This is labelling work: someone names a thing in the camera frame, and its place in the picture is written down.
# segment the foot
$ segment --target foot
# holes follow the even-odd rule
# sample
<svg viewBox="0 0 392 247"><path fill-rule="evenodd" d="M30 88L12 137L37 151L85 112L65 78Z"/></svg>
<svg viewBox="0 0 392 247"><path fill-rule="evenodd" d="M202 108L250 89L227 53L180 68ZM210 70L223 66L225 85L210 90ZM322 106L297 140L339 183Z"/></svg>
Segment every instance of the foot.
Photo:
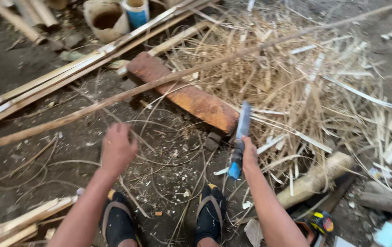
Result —
<svg viewBox="0 0 392 247"><path fill-rule="evenodd" d="M215 198L217 205L220 208L222 219L225 219L226 199L222 195L219 188L217 188L217 186L212 184L205 185L202 190L199 203L201 202L201 200L203 200L209 195ZM207 237L210 237L214 239L217 243L219 243L221 230L221 222L219 220L219 216L216 212L213 202L208 201L208 203L203 206L197 219L195 231L195 246L197 246L201 239Z"/></svg>
<svg viewBox="0 0 392 247"><path fill-rule="evenodd" d="M109 193L109 198L112 200L107 200L100 220L99 226L101 231L103 231L105 210L111 202L118 202L122 203L123 205L129 205L124 195L118 191L111 191ZM103 233L103 235L104 234L109 247L117 247L122 241L126 239L133 239L135 242L137 241L133 232L133 223L130 215L125 210L122 210L118 207L111 208L106 225L106 233Z"/></svg>

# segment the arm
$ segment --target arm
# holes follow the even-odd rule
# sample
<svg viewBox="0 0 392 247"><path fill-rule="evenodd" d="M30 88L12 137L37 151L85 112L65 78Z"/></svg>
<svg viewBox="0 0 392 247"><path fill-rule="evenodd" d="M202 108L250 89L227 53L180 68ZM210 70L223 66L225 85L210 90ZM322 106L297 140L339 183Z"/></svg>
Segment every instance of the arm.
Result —
<svg viewBox="0 0 392 247"><path fill-rule="evenodd" d="M90 247L103 206L117 177L138 152L136 140L129 141L130 126L116 123L103 139L102 167L95 171L86 191L60 224L48 247Z"/></svg>
<svg viewBox="0 0 392 247"><path fill-rule="evenodd" d="M263 236L268 246L308 247L300 229L278 202L258 165L257 149L249 137L245 143L243 172L251 190Z"/></svg>

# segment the dirt ground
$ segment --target dirt ground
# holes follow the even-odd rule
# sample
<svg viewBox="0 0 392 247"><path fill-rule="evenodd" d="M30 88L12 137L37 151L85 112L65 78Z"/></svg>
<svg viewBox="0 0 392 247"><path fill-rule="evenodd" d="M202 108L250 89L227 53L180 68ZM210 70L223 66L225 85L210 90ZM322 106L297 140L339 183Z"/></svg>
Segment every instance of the dirt ground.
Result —
<svg viewBox="0 0 392 247"><path fill-rule="evenodd" d="M389 4L386 0L344 1L344 0L290 0L290 7L305 16L313 17L317 21L323 21L328 13L331 17L328 22L345 19L357 14L367 12ZM272 1L264 1L263 4L274 4ZM62 39L79 32L85 38L82 45L88 44L78 51L88 53L98 47L94 36L89 28L81 22L83 16L79 6L81 1L72 1L69 10L55 12L59 20L65 20L61 29L48 30L48 35L54 39ZM190 17L182 24L192 25L194 17ZM381 34L392 31L392 14L381 19L371 19L355 25L358 33L363 35L364 40L370 42L370 58L375 62L382 60L386 63L380 65L382 76L392 75L392 40L383 42ZM66 62L59 59L58 54L50 49L50 44L34 46L28 41L19 43L16 47L6 51L19 37L19 33L0 17L0 94L23 85L39 76L44 75ZM167 37L162 34L149 40L149 46L155 46ZM133 49L121 59L132 59L138 52L148 50L143 45ZM101 100L125 90L126 79L117 76L114 70L101 68L84 76L75 83L73 87L91 95L94 100ZM392 77L384 85L384 94L392 102ZM141 113L143 106L139 100L151 102L158 97L153 92L138 95L132 103L119 102L110 107L110 110L122 121L141 120L131 122L137 133L141 132L150 111ZM45 112L33 117L27 117L39 110L48 108L48 105L61 103ZM71 87L64 87L57 92L30 104L7 119L0 122L0 137L7 134L24 130L50 120L65 116L81 108L89 106L91 101L78 95ZM198 125L186 113L177 109L170 103L163 101L150 118L158 124L147 124L142 137L152 148L142 145L140 153L154 162L145 162L141 159L134 160L132 166L124 175L124 181L130 192L138 199L146 213L153 217L148 219L139 211L136 212L136 224L139 234L142 236L146 246L163 246L167 242L181 216L188 197L183 197L186 188L193 191L194 185L203 169L204 159L208 159L210 153L204 151L205 157L200 153L201 143L204 141L207 130ZM54 153L51 152L54 145L46 150L23 174L7 177L0 182L0 222L17 217L33 205L56 197L70 196L76 193L79 187L85 187L96 170L96 166L78 162L63 163L49 166L47 170L42 169L48 164L65 160L87 160L100 161L101 139L106 128L115 122L111 116L104 112L96 112L82 120L67 124L56 130L35 135L27 140L12 143L0 148L0 177L19 167L21 164L33 157L44 146L46 146L56 135L60 137ZM225 167L228 157L227 139L215 152L212 161L207 166L207 180L201 183L213 183L221 186L222 176L214 176L213 172ZM169 166L157 171L161 164ZM370 210L360 206L351 208L348 206L353 201L352 195L362 189L364 181L357 178L349 188L347 194L339 202L332 216L337 224L336 235L341 236L356 246L370 246L371 233L378 228L378 222L383 222L388 215L372 213ZM230 195L238 183L228 181L225 194ZM156 189L167 199L161 198ZM120 184L115 183L116 190L122 190ZM241 212L241 203L246 186L237 191L229 201L228 215L234 216ZM179 244L182 246L192 245L192 235L195 225L195 210L197 200L192 200L184 228L179 235ZM155 217L155 212L163 212L163 216ZM256 215L252 210L248 216ZM57 223L49 224L47 228L56 227ZM233 236L235 228L224 231L226 246L251 246L243 233L243 227ZM105 246L103 238L97 233L94 244Z"/></svg>

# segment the straw pile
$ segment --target straw pile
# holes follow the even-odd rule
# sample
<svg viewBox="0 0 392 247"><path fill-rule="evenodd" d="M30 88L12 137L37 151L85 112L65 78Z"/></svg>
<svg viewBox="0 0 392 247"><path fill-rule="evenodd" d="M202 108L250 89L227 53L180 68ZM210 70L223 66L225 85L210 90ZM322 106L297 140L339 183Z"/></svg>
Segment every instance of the straw pile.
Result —
<svg viewBox="0 0 392 247"><path fill-rule="evenodd" d="M252 14L223 11L209 31L168 53L169 66L184 70L316 25L292 12L255 9ZM385 113L392 104L384 100L382 76L365 55L368 47L353 30L325 31L188 80L237 110L248 100L254 108L250 136L263 146L262 170L284 184L310 166L325 165L326 153L341 146L352 154L374 148L382 155L381 142L389 142ZM265 144L272 147L263 152Z"/></svg>

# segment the person's right hand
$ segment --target person's right hand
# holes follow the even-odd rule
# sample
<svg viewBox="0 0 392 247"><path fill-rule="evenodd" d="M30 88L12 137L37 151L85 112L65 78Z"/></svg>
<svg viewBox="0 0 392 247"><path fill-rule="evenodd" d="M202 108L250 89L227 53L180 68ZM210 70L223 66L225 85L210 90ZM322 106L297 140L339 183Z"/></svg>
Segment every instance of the person's right hand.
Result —
<svg viewBox="0 0 392 247"><path fill-rule="evenodd" d="M102 169L110 176L122 174L138 153L138 141L129 140L130 125L114 123L103 138Z"/></svg>
<svg viewBox="0 0 392 247"><path fill-rule="evenodd" d="M257 148L251 141L251 138L242 135L242 141L245 143L245 151L243 153L243 171L246 173L246 170L253 167L258 166L258 154Z"/></svg>

